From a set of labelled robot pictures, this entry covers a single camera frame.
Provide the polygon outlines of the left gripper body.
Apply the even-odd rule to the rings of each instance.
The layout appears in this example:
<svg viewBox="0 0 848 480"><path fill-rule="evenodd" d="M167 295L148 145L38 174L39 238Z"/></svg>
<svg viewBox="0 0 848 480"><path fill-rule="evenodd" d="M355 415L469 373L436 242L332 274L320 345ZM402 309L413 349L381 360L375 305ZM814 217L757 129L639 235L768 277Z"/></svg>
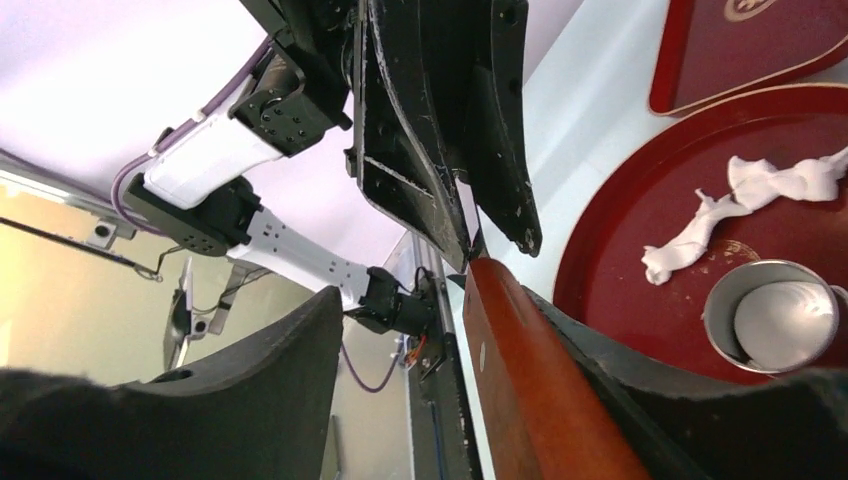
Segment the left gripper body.
<svg viewBox="0 0 848 480"><path fill-rule="evenodd" d="M353 121L344 112L352 89L354 33L362 1L244 1L265 31L249 91L229 116L286 157L318 144Z"/></svg>

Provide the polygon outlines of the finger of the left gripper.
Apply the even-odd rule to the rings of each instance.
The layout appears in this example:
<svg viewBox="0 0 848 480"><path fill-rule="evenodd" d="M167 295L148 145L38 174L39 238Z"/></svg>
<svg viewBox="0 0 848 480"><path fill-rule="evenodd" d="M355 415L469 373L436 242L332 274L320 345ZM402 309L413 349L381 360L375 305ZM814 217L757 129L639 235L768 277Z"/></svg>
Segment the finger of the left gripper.
<svg viewBox="0 0 848 480"><path fill-rule="evenodd" d="M472 4L357 1L349 22L358 187L460 271L471 249L456 176L465 168Z"/></svg>
<svg viewBox="0 0 848 480"><path fill-rule="evenodd" d="M526 255L537 256L542 228L529 178L523 117L526 1L462 1L467 95L461 178L474 218L481 210Z"/></svg>

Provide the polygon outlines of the small metal cup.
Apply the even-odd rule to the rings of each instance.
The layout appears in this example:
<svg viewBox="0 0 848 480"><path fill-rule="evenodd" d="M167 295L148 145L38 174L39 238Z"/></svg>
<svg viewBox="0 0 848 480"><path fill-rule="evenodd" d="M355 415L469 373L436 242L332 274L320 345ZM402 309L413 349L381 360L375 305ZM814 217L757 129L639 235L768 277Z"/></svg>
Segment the small metal cup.
<svg viewBox="0 0 848 480"><path fill-rule="evenodd" d="M754 367L742 351L733 331L733 315L742 297L753 289L782 281L808 281L836 285L824 280L813 270L787 260L758 260L734 268L711 289L705 301L702 320L713 349L732 365L753 373L775 375L808 367L834 349L837 341L847 334L847 303L840 307L840 327L831 347L813 363L784 373L764 372Z"/></svg>

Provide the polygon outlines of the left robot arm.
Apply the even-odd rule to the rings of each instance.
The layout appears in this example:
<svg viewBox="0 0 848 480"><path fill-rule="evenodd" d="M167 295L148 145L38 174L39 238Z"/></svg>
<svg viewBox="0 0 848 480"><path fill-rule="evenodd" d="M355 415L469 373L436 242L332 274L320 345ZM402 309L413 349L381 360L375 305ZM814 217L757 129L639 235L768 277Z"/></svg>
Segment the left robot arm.
<svg viewBox="0 0 848 480"><path fill-rule="evenodd" d="M404 294L383 268L330 252L279 219L246 178L349 130L350 175L368 203L455 270L482 253L460 190L518 250L542 228L526 163L525 1L248 1L267 33L247 90L164 136L125 202L200 255L249 262L319 290L335 287L377 333L419 335L435 297Z"/></svg>

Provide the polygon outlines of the round red plate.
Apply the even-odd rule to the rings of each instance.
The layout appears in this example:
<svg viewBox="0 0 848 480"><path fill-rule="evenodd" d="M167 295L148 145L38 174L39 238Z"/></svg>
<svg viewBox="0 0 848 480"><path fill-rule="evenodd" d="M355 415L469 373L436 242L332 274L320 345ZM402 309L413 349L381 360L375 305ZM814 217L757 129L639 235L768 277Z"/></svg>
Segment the round red plate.
<svg viewBox="0 0 848 480"><path fill-rule="evenodd" d="M785 260L847 283L847 177L815 199L779 177L847 154L847 88L771 87L706 107L661 131L603 184L564 250L553 302L662 363L752 385L767 376L723 358L703 320L736 267ZM758 201L752 188L770 195Z"/></svg>

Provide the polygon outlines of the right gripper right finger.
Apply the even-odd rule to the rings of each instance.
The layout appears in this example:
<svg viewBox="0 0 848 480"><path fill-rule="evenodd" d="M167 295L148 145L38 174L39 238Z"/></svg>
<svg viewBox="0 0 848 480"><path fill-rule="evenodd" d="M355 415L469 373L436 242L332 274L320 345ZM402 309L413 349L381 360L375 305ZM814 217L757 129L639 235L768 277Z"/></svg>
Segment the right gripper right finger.
<svg viewBox="0 0 848 480"><path fill-rule="evenodd" d="M846 371L731 384L651 359L529 297L655 478L846 478Z"/></svg>

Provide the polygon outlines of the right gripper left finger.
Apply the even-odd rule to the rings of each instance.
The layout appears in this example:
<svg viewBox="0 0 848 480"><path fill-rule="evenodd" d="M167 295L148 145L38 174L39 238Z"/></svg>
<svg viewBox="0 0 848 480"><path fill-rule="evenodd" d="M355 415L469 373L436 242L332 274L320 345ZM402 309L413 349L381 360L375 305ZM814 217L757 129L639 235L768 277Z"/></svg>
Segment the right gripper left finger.
<svg viewBox="0 0 848 480"><path fill-rule="evenodd" d="M316 479L342 337L334 287L149 382L1 372L5 479Z"/></svg>

